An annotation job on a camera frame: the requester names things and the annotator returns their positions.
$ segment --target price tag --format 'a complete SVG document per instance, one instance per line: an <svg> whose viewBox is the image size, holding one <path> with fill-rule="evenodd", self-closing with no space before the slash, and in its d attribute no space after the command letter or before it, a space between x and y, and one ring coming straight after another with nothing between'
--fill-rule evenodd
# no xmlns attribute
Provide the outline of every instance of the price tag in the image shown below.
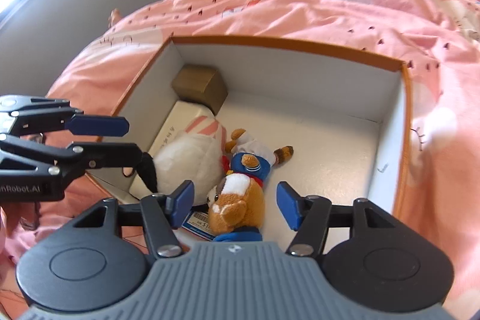
<svg viewBox="0 0 480 320"><path fill-rule="evenodd" d="M182 227L206 240L215 239L215 235L208 225L208 214L206 213L190 211Z"/></svg>

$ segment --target pink fabric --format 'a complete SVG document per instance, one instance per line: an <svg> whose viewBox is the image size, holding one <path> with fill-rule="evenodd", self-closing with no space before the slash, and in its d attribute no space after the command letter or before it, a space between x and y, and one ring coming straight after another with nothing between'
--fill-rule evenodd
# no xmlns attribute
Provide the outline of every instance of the pink fabric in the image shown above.
<svg viewBox="0 0 480 320"><path fill-rule="evenodd" d="M408 189L397 216L451 257L455 283L446 304L467 318L480 307L479 10L480 0L163 0L88 45L49 95L109 115L172 34L325 41L404 60L415 118ZM55 145L70 138L49 137ZM19 229L6 254L16 260L103 196L88 179L75 181L64 201L42 205L39 234ZM476 307L462 304L475 300Z"/></svg>

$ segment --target small brown box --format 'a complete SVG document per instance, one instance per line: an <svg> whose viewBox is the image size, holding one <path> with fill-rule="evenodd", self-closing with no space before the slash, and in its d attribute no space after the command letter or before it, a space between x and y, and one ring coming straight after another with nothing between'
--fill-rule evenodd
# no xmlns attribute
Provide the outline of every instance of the small brown box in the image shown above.
<svg viewBox="0 0 480 320"><path fill-rule="evenodd" d="M227 95L227 86L219 70L204 65L186 64L172 81L180 99L201 103L217 115Z"/></svg>

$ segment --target pink blanket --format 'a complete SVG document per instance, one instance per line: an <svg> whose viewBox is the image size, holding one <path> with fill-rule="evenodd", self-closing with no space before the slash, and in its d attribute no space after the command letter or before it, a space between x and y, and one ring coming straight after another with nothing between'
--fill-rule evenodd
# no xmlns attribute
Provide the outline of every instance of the pink blanket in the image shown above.
<svg viewBox="0 0 480 320"><path fill-rule="evenodd" d="M410 172L394 212L452 259L455 282L446 307L458 318L474 314L480 307L480 0L163 0L88 45L49 95L109 115L172 34L326 41L407 62L414 94ZM63 133L47 141L66 145L72 139ZM4 254L16 262L102 197L89 178L75 181L65 200L42 205L41 228L19 228ZM0 302L15 316L22 308L6 270Z"/></svg>

